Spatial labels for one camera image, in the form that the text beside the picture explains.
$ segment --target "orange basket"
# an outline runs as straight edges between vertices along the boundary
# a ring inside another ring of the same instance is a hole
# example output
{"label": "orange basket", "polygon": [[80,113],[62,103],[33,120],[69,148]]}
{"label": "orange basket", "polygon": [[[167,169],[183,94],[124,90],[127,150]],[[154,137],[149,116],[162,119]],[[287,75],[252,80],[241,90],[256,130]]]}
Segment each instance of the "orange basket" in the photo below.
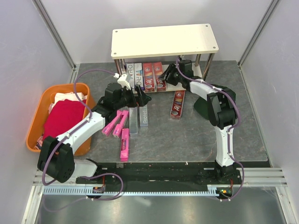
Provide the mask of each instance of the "orange basket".
{"label": "orange basket", "polygon": [[[26,139],[26,145],[27,148],[32,152],[40,152],[41,150],[36,149],[36,141],[38,138],[43,134],[44,129],[43,125],[47,120],[47,117],[49,115],[49,106],[50,104],[54,103],[55,95],[56,93],[68,93],[68,92],[74,92],[74,85],[73,84],[62,84],[62,85],[54,85],[50,88],[48,88],[43,94],[39,101],[38,108],[36,110],[36,113],[34,115],[34,119],[32,121],[27,139]],[[93,100],[93,97],[90,94],[89,87],[84,83],[77,83],[76,84],[76,90],[77,92],[82,92],[86,98],[86,104],[93,108],[96,104]],[[88,115],[88,110],[85,108],[84,110],[84,119]],[[84,155],[86,154],[90,149],[90,142],[91,137],[86,140],[75,152],[75,155]]]}

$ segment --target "red cloth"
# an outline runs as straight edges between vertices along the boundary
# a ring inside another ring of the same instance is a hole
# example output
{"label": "red cloth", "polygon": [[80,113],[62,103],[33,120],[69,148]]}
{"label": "red cloth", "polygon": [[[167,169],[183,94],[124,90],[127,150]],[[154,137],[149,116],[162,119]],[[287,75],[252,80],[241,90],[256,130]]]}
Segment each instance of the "red cloth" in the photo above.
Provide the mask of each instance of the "red cloth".
{"label": "red cloth", "polygon": [[82,120],[84,109],[79,101],[58,101],[43,125],[43,140],[48,136],[55,138],[74,127]]}

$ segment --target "white shelf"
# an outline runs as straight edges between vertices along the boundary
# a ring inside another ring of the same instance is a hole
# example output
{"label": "white shelf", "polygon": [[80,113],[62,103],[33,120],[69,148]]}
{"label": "white shelf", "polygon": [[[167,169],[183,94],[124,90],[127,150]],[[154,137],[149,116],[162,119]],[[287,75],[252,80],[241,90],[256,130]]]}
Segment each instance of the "white shelf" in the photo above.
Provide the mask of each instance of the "white shelf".
{"label": "white shelf", "polygon": [[[168,66],[169,66],[168,64],[162,65],[163,72],[168,68]],[[199,66],[195,67],[194,63],[192,63],[192,70],[194,72],[194,76],[199,76],[199,77],[202,76],[200,67]],[[178,83],[177,85],[171,85],[169,83],[166,83],[166,91],[160,91],[160,92],[179,91],[179,90],[186,90],[182,87],[181,83]]]}
{"label": "white shelf", "polygon": [[113,59],[216,53],[210,24],[115,29]]}

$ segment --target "gray table surface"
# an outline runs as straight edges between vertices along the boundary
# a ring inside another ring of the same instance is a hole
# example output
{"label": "gray table surface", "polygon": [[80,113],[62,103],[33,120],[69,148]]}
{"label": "gray table surface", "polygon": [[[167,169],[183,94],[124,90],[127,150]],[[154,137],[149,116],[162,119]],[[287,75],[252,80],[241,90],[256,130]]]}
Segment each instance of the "gray table surface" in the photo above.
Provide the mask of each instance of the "gray table surface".
{"label": "gray table surface", "polygon": [[[114,63],[81,64],[79,74],[90,69],[116,72]],[[103,72],[90,72],[80,78],[86,83],[97,102],[110,82],[116,80]],[[206,79],[212,84],[227,86],[236,92],[236,103],[242,125],[234,130],[234,155],[240,161],[266,161],[267,156],[250,106],[236,61],[213,61]],[[149,93],[149,128],[140,130],[138,137],[130,138],[129,161],[214,161],[217,154],[214,127],[194,109],[198,96],[186,92],[180,120],[170,119],[174,92]],[[100,131],[93,135],[91,149],[84,156],[97,162],[120,161],[121,141],[104,136]]]}

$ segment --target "purple cable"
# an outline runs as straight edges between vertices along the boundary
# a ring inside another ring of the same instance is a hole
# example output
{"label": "purple cable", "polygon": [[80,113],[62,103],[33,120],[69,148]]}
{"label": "purple cable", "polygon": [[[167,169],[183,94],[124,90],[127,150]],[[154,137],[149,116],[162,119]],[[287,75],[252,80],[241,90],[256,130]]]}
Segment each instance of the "purple cable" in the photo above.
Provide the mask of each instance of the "purple cable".
{"label": "purple cable", "polygon": [[219,93],[222,93],[223,95],[225,95],[225,96],[229,99],[229,101],[231,102],[231,104],[233,105],[233,107],[234,107],[234,109],[235,109],[235,112],[236,112],[236,114],[237,114],[237,118],[238,118],[238,120],[237,120],[237,123],[236,123],[236,124],[232,125],[232,126],[228,129],[228,153],[229,153],[229,157],[230,157],[235,163],[239,164],[240,167],[241,167],[241,169],[242,169],[242,182],[241,182],[241,185],[240,185],[239,189],[237,190],[237,192],[230,198],[230,199],[233,199],[233,198],[234,198],[235,196],[237,196],[237,195],[239,194],[239,192],[241,191],[241,189],[242,189],[242,187],[243,187],[243,184],[244,184],[244,176],[245,176],[245,173],[244,173],[244,166],[243,166],[239,161],[237,161],[233,156],[230,155],[230,154],[231,154],[231,151],[230,151],[230,134],[229,134],[229,132],[230,132],[231,129],[233,129],[233,128],[235,128],[235,127],[238,127],[238,126],[241,124],[241,115],[240,115],[240,111],[239,111],[239,109],[237,108],[237,105],[235,104],[235,102],[233,101],[233,99],[232,99],[226,92],[221,91],[221,90],[215,88],[214,86],[212,86],[211,84],[205,82],[204,80],[200,80],[200,81],[199,81],[199,80],[194,80],[194,79],[191,79],[191,78],[185,76],[185,75],[181,72],[181,70],[179,69],[179,64],[178,64],[178,62],[179,62],[179,57],[177,57],[177,60],[176,60],[176,67],[177,67],[178,72],[180,73],[180,75],[181,75],[182,77],[184,77],[185,79],[188,79],[188,80],[190,80],[190,81],[192,81],[192,82],[202,83],[202,84],[204,84],[204,85],[206,85],[206,86],[208,86],[208,87],[214,89],[215,91],[217,91],[217,92],[219,92]]}
{"label": "purple cable", "polygon": [[[114,75],[114,73],[111,72],[111,71],[107,71],[107,70],[103,70],[103,69],[92,69],[92,70],[88,70],[88,71],[83,72],[83,73],[82,73],[81,75],[79,75],[79,76],[76,78],[76,80],[74,81],[74,93],[75,93],[77,99],[79,100],[79,102],[82,103],[82,104],[84,105],[84,107],[89,111],[89,119],[92,118],[92,115],[93,115],[93,114],[92,114],[92,110],[89,108],[89,106],[87,106],[87,105],[86,105],[86,104],[79,98],[79,96],[78,96],[78,94],[77,94],[77,91],[76,91],[76,84],[77,84],[78,79],[79,79],[81,76],[85,75],[85,74],[88,73],[88,72],[92,72],[92,71],[102,71],[102,72],[107,72],[107,73],[110,73],[110,74]],[[74,134],[78,129],[80,129],[80,128],[81,128],[84,124],[86,124],[87,122],[88,122],[88,121],[86,120],[86,121],[83,122],[81,125],[79,125],[77,128],[75,128],[73,131],[71,131],[71,132],[70,132],[70,136],[71,136],[72,134]],[[65,140],[67,140],[67,138],[68,138],[68,137],[65,136],[60,142],[58,142],[58,144],[54,147],[53,151],[51,152],[51,154],[49,155],[49,157],[48,157],[48,159],[47,159],[47,161],[46,161],[45,167],[43,168],[43,175],[42,175],[42,182],[43,182],[43,185],[45,185],[45,186],[48,186],[48,185],[52,184],[52,183],[55,181],[55,179],[54,179],[54,180],[52,180],[52,181],[46,183],[46,180],[45,180],[45,177],[46,177],[46,171],[47,171],[47,169],[48,169],[49,163],[50,163],[50,161],[51,161],[51,159],[52,159],[54,153],[55,153],[56,150],[60,147],[60,145],[61,145]]]}
{"label": "purple cable", "polygon": [[[92,200],[97,200],[97,201],[111,201],[111,200],[114,200],[114,199],[117,199],[119,197],[119,195],[122,193],[122,190],[123,190],[123,181],[122,181],[122,178],[117,175],[117,174],[114,174],[114,173],[106,173],[106,174],[100,174],[100,175],[97,175],[97,176],[93,176],[93,177],[88,177],[88,176],[82,176],[81,178],[85,178],[85,179],[88,179],[88,180],[91,180],[91,179],[96,179],[96,178],[99,178],[99,177],[102,177],[102,176],[106,176],[106,175],[111,175],[111,176],[116,176],[118,179],[120,179],[121,181],[121,189],[120,191],[114,195],[113,197],[110,197],[110,198],[93,198]],[[78,198],[77,200],[67,204],[66,206],[60,208],[60,209],[56,209],[56,210],[51,210],[51,209],[48,209],[46,206],[45,206],[45,203],[44,203],[44,200],[45,198],[43,199],[43,207],[45,208],[45,210],[47,212],[58,212],[58,211],[61,211],[71,205],[73,205],[74,203],[77,203],[79,201],[82,201],[82,200],[85,200],[85,199],[88,199],[86,197],[81,197],[81,198]]]}

